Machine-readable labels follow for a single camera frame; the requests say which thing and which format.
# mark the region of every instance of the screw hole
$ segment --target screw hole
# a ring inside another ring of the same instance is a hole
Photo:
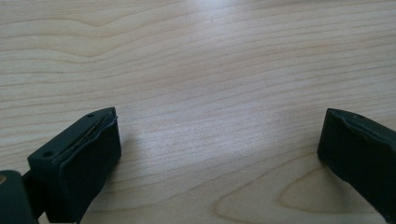
[[[7,177],[5,175],[0,175],[0,185],[6,182]]]
[[[354,119],[364,119],[364,116],[362,116],[362,115],[354,115],[353,118]]]
[[[45,158],[51,157],[51,156],[53,156],[53,152],[51,152],[51,151],[48,151],[48,152],[43,154],[43,157],[45,157]]]

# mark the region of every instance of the black rubber pad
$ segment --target black rubber pad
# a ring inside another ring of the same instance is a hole
[[[80,222],[120,158],[114,107],[79,119],[29,156],[50,222]]]
[[[387,222],[396,222],[396,132],[361,115],[328,109],[318,156]]]

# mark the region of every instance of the wood grain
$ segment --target wood grain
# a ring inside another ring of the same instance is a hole
[[[384,223],[315,152],[328,107],[396,129],[395,40],[390,0],[1,1],[0,169],[114,105],[82,223]]]

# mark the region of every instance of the black plastic part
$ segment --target black plastic part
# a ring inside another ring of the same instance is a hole
[[[48,200],[44,188],[33,178],[32,171],[27,172],[23,177],[23,185],[35,218],[39,218],[45,211],[45,202]]]
[[[30,155],[49,221],[80,222],[120,154],[116,110],[110,107],[84,116]]]
[[[396,223],[396,132],[361,115],[328,109],[318,156],[389,223]]]
[[[16,171],[0,171],[0,223],[38,223],[31,211],[21,175]]]

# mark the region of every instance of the wooden table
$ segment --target wooden table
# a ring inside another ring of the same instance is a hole
[[[114,105],[84,224],[385,223],[316,150],[328,107],[395,130],[395,71],[390,0],[5,0],[0,170]]]

